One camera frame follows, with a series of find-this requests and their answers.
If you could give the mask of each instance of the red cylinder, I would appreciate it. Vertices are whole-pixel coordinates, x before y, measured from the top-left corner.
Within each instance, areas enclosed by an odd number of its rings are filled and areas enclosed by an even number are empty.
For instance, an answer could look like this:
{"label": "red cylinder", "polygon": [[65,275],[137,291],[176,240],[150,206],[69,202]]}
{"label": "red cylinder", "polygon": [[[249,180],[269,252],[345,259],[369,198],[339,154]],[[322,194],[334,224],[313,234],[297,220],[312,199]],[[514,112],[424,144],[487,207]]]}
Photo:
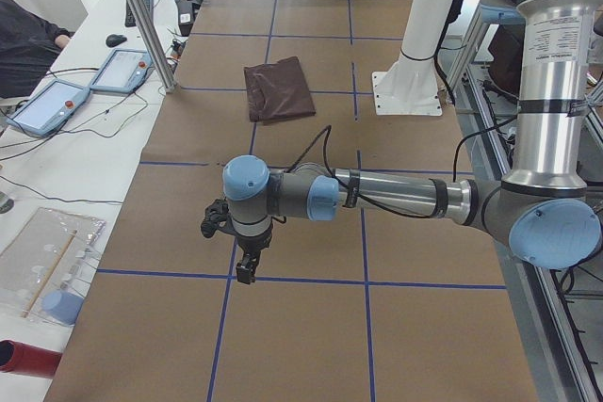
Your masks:
{"label": "red cylinder", "polygon": [[0,341],[0,372],[52,378],[62,356],[60,352],[29,344]]}

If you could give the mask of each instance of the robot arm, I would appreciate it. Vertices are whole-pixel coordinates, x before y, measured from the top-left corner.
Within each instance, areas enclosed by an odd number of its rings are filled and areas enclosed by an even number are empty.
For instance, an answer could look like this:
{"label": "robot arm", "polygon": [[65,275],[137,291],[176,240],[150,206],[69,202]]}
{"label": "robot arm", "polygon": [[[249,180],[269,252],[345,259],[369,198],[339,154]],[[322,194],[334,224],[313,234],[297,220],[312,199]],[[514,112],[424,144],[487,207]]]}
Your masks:
{"label": "robot arm", "polygon": [[598,217],[576,173],[594,14],[603,0],[484,0],[499,16],[526,20],[513,169],[501,182],[406,178],[313,164],[269,170],[253,156],[224,169],[224,200],[206,210],[204,236],[234,235],[243,248],[237,279],[254,281],[272,218],[334,218],[336,206],[385,208],[406,217],[448,217],[480,229],[534,265],[566,268],[601,243]]}

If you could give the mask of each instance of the tablet screen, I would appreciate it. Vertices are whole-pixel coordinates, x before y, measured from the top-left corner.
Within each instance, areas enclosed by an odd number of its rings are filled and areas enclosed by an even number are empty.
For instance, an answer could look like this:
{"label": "tablet screen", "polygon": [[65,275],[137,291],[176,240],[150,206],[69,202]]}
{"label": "tablet screen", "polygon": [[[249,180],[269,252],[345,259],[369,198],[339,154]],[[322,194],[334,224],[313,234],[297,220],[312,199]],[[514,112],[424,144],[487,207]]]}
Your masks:
{"label": "tablet screen", "polygon": [[71,101],[80,91],[81,88],[79,87],[55,82],[12,118],[23,126],[41,129],[65,106],[65,101]]}
{"label": "tablet screen", "polygon": [[144,52],[116,52],[106,64],[101,75],[94,81],[100,87],[124,88],[132,73],[139,68]]}

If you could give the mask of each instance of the warning label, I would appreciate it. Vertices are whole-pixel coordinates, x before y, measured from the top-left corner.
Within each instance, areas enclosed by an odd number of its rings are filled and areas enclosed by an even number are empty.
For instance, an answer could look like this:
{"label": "warning label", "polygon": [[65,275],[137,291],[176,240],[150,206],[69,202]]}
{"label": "warning label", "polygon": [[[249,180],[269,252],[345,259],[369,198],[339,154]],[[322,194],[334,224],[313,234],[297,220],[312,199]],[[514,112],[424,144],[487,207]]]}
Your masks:
{"label": "warning label", "polygon": [[581,28],[581,16],[566,16],[527,26],[528,47],[523,66],[578,60]]}

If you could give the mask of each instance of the white desk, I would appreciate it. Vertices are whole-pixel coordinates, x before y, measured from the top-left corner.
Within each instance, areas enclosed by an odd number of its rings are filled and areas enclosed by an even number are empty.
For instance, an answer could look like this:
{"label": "white desk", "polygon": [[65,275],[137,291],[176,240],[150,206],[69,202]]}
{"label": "white desk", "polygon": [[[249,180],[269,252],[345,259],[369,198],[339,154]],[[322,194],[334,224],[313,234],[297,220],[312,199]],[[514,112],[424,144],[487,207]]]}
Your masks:
{"label": "white desk", "polygon": [[[124,27],[124,9],[125,0],[100,0],[63,50],[52,70],[99,67],[110,51],[105,45],[105,38],[111,33],[124,34],[128,38],[120,48],[144,49],[138,28]],[[162,46],[168,50],[172,39],[169,30],[177,29],[173,0],[155,0],[154,22]],[[86,85],[93,72],[65,72],[58,76],[63,80]],[[52,76],[45,78],[39,88],[52,79]],[[101,138],[92,133],[59,135],[31,153],[0,161],[3,165],[0,174],[17,183],[34,187],[47,196],[122,201],[139,162],[140,151],[146,143],[163,101],[163,93],[159,77],[154,72],[138,90],[139,96],[148,102],[148,106],[130,120],[115,137]],[[97,113],[106,111],[121,99],[122,96],[118,95],[93,94],[88,102],[75,112],[65,129],[73,129]],[[143,106],[144,102],[140,98],[131,96],[122,105],[87,123],[85,127],[110,135],[128,116]],[[9,128],[0,137],[0,146],[29,139],[18,130]],[[26,151],[35,144],[0,148],[0,159]],[[105,220],[106,228],[95,244],[95,248],[102,251],[121,208],[120,205],[101,203],[65,204],[60,201],[48,201],[3,180],[0,180],[0,190],[15,201],[12,210],[0,215],[0,250],[10,243],[39,207],[48,207]],[[70,334],[69,328],[30,322],[15,317],[14,314],[3,313],[0,307],[0,339],[13,339],[34,346],[62,350]],[[43,400],[49,385],[50,380],[44,378],[0,374],[2,400]]]}

